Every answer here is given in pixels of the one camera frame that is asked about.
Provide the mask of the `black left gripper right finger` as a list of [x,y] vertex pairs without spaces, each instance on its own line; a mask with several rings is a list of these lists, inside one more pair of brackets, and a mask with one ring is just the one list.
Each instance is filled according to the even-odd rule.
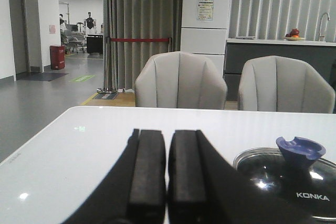
[[200,130],[174,133],[169,177],[171,223],[319,223],[302,207],[259,189]]

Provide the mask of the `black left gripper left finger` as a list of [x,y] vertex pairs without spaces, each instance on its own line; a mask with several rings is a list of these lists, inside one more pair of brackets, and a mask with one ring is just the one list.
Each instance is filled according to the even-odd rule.
[[165,166],[161,131],[133,130],[114,166],[65,223],[163,223]]

